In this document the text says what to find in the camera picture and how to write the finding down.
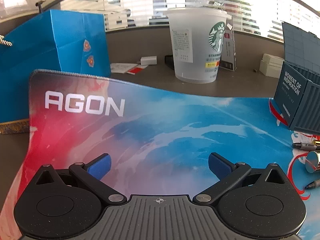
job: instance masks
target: crosshair marking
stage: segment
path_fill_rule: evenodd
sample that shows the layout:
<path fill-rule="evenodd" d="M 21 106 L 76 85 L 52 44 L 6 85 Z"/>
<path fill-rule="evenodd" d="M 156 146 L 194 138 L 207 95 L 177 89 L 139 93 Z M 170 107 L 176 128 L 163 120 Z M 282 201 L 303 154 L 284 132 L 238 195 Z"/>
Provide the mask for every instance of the crosshair marking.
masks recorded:
<path fill-rule="evenodd" d="M 157 198 L 155 201 L 160 204 L 160 203 L 162 203 L 162 202 L 165 201 L 165 200 L 162 199 L 162 198 Z"/>

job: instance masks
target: paper label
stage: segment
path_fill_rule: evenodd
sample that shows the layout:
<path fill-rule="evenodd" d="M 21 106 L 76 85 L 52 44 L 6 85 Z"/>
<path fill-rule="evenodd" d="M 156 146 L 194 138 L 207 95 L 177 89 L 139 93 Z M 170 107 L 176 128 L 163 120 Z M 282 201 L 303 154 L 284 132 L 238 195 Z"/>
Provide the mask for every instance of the paper label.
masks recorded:
<path fill-rule="evenodd" d="M 193 63 L 191 30 L 173 29 L 172 38 L 175 59 Z"/>
<path fill-rule="evenodd" d="M 210 68 L 210 67 L 217 67 L 217 66 L 219 66 L 219 61 L 216 61 L 216 62 L 207 62 L 206 64 L 205 64 L 205 67 L 206 68 Z"/>

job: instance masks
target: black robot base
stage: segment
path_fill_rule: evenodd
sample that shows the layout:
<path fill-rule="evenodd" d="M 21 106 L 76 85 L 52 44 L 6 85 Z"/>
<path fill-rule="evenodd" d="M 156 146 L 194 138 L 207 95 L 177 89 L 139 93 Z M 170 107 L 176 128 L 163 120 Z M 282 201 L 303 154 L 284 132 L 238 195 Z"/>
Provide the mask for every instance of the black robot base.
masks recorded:
<path fill-rule="evenodd" d="M 88 164 L 40 167 L 14 208 L 23 240 L 290 239 L 306 208 L 279 165 L 231 163 L 217 153 L 209 169 L 220 179 L 193 200 L 188 195 L 131 195 L 100 181 L 110 170 L 103 154 Z"/>

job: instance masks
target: pen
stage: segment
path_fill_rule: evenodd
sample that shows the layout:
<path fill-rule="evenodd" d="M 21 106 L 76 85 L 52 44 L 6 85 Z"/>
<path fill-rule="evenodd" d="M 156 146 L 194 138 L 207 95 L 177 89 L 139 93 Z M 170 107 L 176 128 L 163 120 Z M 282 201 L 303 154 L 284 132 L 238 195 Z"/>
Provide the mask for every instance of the pen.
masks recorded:
<path fill-rule="evenodd" d="M 292 147 L 299 150 L 305 150 L 305 151 L 319 151 L 320 146 L 315 144 L 309 144 L 309 143 L 293 143 Z"/>
<path fill-rule="evenodd" d="M 317 179 L 317 180 L 309 183 L 308 185 L 306 185 L 304 188 L 305 189 L 312 189 L 312 188 L 319 187 L 319 186 L 320 186 L 320 179 Z"/>

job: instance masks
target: metal pivot screw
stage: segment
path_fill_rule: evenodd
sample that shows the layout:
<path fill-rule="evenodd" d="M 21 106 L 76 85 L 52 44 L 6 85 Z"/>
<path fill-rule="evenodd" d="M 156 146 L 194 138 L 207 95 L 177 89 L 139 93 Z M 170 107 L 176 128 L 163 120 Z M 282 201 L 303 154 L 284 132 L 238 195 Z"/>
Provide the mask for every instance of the metal pivot screw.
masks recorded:
<path fill-rule="evenodd" d="M 108 197 L 108 199 L 112 202 L 120 202 L 124 199 L 124 197 L 120 194 L 112 194 Z"/>
<path fill-rule="evenodd" d="M 211 200 L 211 197 L 207 194 L 199 194 L 196 196 L 196 200 L 199 202 L 208 202 Z"/>

